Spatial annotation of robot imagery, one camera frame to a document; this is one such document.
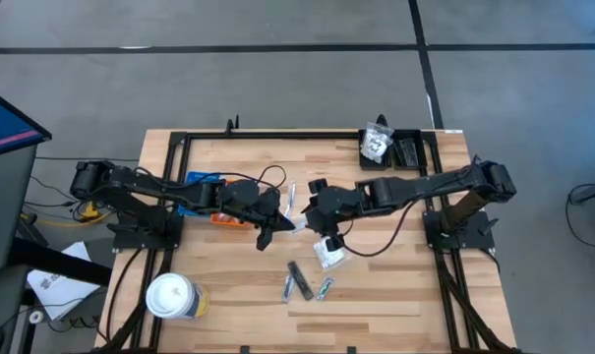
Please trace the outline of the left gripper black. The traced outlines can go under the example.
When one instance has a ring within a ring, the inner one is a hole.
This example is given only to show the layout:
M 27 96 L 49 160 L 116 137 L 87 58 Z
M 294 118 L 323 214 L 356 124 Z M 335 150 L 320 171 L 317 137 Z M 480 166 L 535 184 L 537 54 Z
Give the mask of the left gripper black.
M 291 231 L 295 224 L 279 212 L 280 193 L 276 189 L 266 189 L 258 195 L 248 208 L 250 222 L 260 227 L 256 248 L 264 251 L 272 242 L 273 231 Z

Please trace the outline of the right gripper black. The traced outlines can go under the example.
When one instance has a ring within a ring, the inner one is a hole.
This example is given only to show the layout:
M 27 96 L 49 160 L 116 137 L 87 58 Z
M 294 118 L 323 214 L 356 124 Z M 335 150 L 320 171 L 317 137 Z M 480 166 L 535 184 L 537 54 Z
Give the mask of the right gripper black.
M 355 217 L 359 209 L 360 194 L 357 190 L 327 186 L 318 194 L 311 194 L 309 204 L 302 213 L 306 216 L 308 228 L 322 237 L 329 236 L 325 244 L 327 250 L 333 252 L 345 246 L 338 224 Z

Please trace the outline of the white vanity pack bag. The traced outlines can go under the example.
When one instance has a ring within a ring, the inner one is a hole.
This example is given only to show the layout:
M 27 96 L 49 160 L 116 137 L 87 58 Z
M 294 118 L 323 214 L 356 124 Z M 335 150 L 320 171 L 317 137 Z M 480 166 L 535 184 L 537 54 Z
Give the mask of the white vanity pack bag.
M 394 129 L 369 122 L 360 145 L 361 154 L 377 163 L 381 163 L 388 147 L 393 143 Z
M 329 237 L 326 237 L 313 245 L 313 249 L 323 271 L 328 271 L 333 268 L 336 268 L 350 259 L 350 257 L 343 249 L 330 251 L 327 248 L 328 240 Z

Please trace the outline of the blue toothbrush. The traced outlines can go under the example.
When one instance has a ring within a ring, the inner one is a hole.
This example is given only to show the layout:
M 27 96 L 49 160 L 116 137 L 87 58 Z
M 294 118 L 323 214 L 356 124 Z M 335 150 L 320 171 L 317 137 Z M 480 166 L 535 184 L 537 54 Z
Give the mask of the blue toothbrush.
M 294 207 L 294 202 L 295 202 L 295 195 L 296 195 L 296 183 L 292 182 L 289 186 L 288 189 L 288 197 L 287 197 L 287 207 L 286 207 L 286 211 L 284 213 L 284 216 L 286 216 L 287 218 L 291 218 L 291 212 L 293 210 Z

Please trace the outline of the black plastic bin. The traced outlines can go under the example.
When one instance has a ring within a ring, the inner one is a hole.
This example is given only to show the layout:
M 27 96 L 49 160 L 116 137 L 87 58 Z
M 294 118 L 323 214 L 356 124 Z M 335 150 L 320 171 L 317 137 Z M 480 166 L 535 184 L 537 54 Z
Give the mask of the black plastic bin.
M 380 162 L 367 158 L 361 151 L 358 152 L 358 156 L 359 165 L 362 170 L 383 171 L 390 168 L 389 150 L 385 152 Z
M 396 142 L 398 140 L 404 140 L 406 138 L 412 138 L 415 141 L 416 148 L 418 151 L 419 165 L 418 166 L 401 166 L 399 164 L 398 155 L 396 152 Z M 419 130 L 395 130 L 392 135 L 393 143 L 389 147 L 391 165 L 396 170 L 419 170 L 427 166 L 427 158 L 424 150 L 424 142 L 422 139 L 421 132 Z

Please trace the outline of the blue plastic basket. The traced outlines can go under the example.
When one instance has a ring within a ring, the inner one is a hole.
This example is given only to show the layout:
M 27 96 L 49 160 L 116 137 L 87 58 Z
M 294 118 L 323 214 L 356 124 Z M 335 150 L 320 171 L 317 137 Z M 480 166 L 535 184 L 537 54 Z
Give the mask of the blue plastic basket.
M 199 180 L 201 180 L 202 182 L 218 181 L 220 179 L 221 179 L 221 176 L 219 174 L 206 173 L 206 172 L 201 172 L 201 171 L 189 171 L 187 174 L 185 183 L 191 184 L 191 183 L 197 182 Z M 199 214 L 198 212 L 184 208 L 183 206 L 178 206 L 177 211 L 182 216 L 208 217 L 208 214 Z

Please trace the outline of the white-lidded wipes canister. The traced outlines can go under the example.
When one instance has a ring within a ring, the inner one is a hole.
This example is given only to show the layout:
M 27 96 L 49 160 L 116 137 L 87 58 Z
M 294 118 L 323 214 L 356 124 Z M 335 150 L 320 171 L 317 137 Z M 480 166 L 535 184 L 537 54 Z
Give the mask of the white-lidded wipes canister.
M 163 320 L 194 320 L 208 311 L 209 295 L 197 282 L 168 272 L 149 285 L 146 305 L 155 317 Z

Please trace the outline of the black stand bar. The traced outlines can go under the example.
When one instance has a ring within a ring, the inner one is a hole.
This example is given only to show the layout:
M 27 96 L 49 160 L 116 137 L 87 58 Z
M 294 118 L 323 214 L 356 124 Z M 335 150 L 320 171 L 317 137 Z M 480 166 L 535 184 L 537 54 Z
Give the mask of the black stand bar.
M 59 274 L 75 280 L 106 286 L 112 269 L 16 238 L 8 253 L 7 266 L 29 268 Z

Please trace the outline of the white paper sheet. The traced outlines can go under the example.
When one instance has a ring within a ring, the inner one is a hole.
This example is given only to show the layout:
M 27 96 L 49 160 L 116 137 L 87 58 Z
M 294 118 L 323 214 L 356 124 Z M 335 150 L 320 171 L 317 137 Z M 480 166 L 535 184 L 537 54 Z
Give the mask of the white paper sheet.
M 53 321 L 62 319 L 99 288 L 96 284 L 41 270 L 30 271 L 27 281 Z

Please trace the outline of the blue monitor screen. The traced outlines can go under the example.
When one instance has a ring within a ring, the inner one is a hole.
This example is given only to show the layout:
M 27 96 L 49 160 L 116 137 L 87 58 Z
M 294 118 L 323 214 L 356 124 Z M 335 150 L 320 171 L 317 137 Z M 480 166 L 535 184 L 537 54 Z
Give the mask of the blue monitor screen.
M 52 134 L 0 96 L 0 154 L 35 146 Z

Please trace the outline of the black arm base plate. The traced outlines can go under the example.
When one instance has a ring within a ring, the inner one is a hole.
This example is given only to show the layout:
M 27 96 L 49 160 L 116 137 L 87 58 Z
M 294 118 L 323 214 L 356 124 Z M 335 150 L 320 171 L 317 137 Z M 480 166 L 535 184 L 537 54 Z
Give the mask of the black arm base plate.
M 438 211 L 426 211 L 423 215 L 427 244 L 436 250 L 495 248 L 492 228 L 498 219 L 489 219 L 484 211 L 477 211 L 449 233 L 443 231 Z
M 183 225 L 184 218 L 178 214 L 167 220 L 163 230 L 122 215 L 117 223 L 106 227 L 114 233 L 114 249 L 172 250 L 180 244 Z

